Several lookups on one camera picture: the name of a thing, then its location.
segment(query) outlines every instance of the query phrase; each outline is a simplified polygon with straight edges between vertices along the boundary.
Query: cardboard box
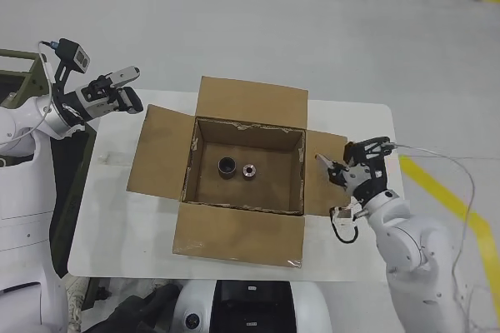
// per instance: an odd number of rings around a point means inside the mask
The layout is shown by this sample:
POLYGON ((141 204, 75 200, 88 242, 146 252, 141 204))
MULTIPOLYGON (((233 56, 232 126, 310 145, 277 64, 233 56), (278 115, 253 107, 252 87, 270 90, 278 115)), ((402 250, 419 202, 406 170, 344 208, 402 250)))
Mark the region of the cardboard box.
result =
POLYGON ((203 77, 195 117, 148 106, 127 190, 182 202, 175 254, 300 267, 303 215, 350 202, 314 158, 341 161, 347 138, 307 123, 308 91, 203 77), (229 180, 222 157, 237 163, 229 180))

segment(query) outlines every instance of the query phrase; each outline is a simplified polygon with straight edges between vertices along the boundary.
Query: cable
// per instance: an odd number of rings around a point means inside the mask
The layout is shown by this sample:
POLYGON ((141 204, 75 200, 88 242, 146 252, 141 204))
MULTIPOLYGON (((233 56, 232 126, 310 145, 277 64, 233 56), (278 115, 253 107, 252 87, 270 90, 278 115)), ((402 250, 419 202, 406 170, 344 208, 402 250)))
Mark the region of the cable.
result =
MULTIPOLYGON (((477 331, 480 331, 480 332, 500 331, 500 328, 482 328, 482 327, 478 326, 473 320, 470 319, 470 308, 471 308, 471 303, 472 303, 474 288, 477 287, 477 286, 473 286, 472 290, 468 294, 468 297, 467 297, 467 303, 468 304, 467 304, 467 308, 466 309, 463 307, 463 304, 458 299, 458 279, 457 279, 455 273, 456 273, 456 267, 458 265, 459 258, 461 257, 461 254, 463 253, 463 248, 464 248, 464 245, 465 245, 465 237, 467 235, 467 229, 468 229, 468 224, 469 224, 469 220, 470 220, 470 213, 471 213, 471 210, 473 208, 474 197, 476 196, 476 184, 474 183, 473 175, 470 173, 470 171, 460 161, 458 161, 457 159, 455 159, 453 157, 449 157, 449 156, 440 154, 438 152, 433 152, 433 151, 430 151, 428 149, 418 148, 418 147, 412 147, 412 146, 402 145, 402 144, 398 144, 398 143, 389 143, 389 145, 393 145, 395 147, 409 148, 409 149, 417 150, 417 151, 420 151, 420 152, 427 152, 428 154, 432 154, 432 155, 437 156, 437 157, 446 158, 446 159, 454 162, 461 169, 463 169, 465 171, 465 173, 467 173, 468 179, 470 180, 470 183, 472 185, 472 193, 471 193, 468 205, 467 205, 467 211, 465 213, 465 223, 463 224, 462 235, 461 235, 461 243, 459 245, 459 251, 457 252, 458 254, 457 254, 456 258, 454 259, 454 261, 452 263, 452 280, 453 280, 453 284, 454 284, 454 295, 453 295, 453 298, 459 304, 459 306, 461 307, 461 310, 462 310, 463 314, 465 315, 465 331, 466 332, 469 332, 469 330, 470 330, 469 324, 472 324, 472 327, 474 328, 474 330, 477 330, 477 331)), ((491 293, 491 295, 492 295, 493 299, 498 304, 500 304, 499 300, 497 300, 497 295, 494 295, 493 293, 491 293)))
POLYGON ((352 239, 350 239, 350 240, 344 240, 344 239, 342 239, 340 237, 340 235, 339 235, 339 232, 337 231, 337 228, 335 227, 335 223, 333 223, 333 220, 335 220, 335 213, 339 212, 339 211, 344 211, 344 210, 352 209, 354 206, 356 206, 357 204, 359 204, 361 202, 363 202, 363 201, 356 201, 354 203, 349 204, 348 206, 346 206, 344 208, 341 208, 341 207, 332 207, 329 210, 329 212, 330 212, 330 222, 332 223, 333 233, 335 234, 335 237, 338 240, 340 240, 341 243, 344 243, 344 244, 352 244, 352 243, 354 243, 358 239, 359 229, 358 229, 358 226, 355 224, 356 217, 354 216, 354 218, 352 219, 352 222, 354 222, 354 225, 353 225, 354 235, 353 235, 352 239))
POLYGON ((44 42, 44 41, 37 42, 37 53, 39 55, 39 58, 41 59, 42 69, 44 70, 44 76, 46 77, 47 83, 48 83, 48 105, 44 109, 44 113, 42 115, 41 121, 35 127, 32 127, 29 131, 27 131, 26 133, 22 134, 19 137, 14 137, 11 140, 0 142, 0 145, 4 145, 4 144, 7 144, 7 143, 18 141, 18 140, 22 139, 23 137, 27 137, 28 135, 32 134, 33 131, 35 131, 36 129, 38 129, 39 126, 41 126, 41 124, 44 122, 44 119, 47 117, 47 114, 51 110, 50 107, 52 106, 52 82, 50 81, 50 75, 48 74, 47 67, 45 65, 46 62, 43 59, 43 53, 41 52, 41 44, 48 46, 49 43, 48 42, 44 42))

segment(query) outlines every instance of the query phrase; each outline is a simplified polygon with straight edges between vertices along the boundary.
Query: white table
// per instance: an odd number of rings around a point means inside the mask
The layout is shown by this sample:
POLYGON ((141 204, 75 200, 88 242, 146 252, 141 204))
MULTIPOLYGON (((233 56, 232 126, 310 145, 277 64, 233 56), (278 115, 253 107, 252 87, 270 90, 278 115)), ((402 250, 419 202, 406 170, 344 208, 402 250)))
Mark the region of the white table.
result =
MULTIPOLYGON (((137 90, 155 104, 193 115, 197 93, 137 90)), ((306 216, 302 268, 261 266, 174 255, 179 203, 126 192, 146 112, 114 112, 100 121, 68 261, 75 276, 285 281, 385 281, 385 264, 364 219, 359 238, 342 244, 329 219, 306 216)), ((384 105, 308 101, 307 128, 352 141, 388 136, 391 110, 384 105)), ((387 157, 388 187, 403 196, 398 155, 387 157)))

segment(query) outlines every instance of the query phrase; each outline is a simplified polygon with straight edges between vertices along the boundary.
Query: floor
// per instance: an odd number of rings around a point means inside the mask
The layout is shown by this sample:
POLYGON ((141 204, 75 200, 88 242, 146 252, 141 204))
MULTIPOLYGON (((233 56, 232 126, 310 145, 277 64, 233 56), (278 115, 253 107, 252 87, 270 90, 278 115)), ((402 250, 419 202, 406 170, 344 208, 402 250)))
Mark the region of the floor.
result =
MULTIPOLYGON (((130 64, 139 88, 196 92, 200 76, 307 88, 310 98, 390 106, 398 142, 459 157, 477 186, 500 256, 500 4, 473 0, 0 2, 0 47, 68 37, 91 57, 70 87, 130 64)), ((467 178, 436 157, 414 161, 464 201, 467 178)), ((404 176, 418 214, 462 225, 404 176)), ((469 232, 463 275, 487 286, 469 232)), ((387 287, 322 284, 334 330, 400 331, 387 287)), ((478 293, 472 313, 496 324, 478 293)))

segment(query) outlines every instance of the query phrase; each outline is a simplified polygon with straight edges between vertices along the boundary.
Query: white robot body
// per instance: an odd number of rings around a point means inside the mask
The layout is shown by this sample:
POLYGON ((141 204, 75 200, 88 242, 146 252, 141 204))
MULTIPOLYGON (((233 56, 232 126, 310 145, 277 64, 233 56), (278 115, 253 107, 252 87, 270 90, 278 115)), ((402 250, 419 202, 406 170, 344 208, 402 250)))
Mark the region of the white robot body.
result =
POLYGON ((0 167, 0 332, 28 324, 65 331, 67 293, 48 241, 56 200, 50 138, 35 131, 29 139, 31 161, 0 167))

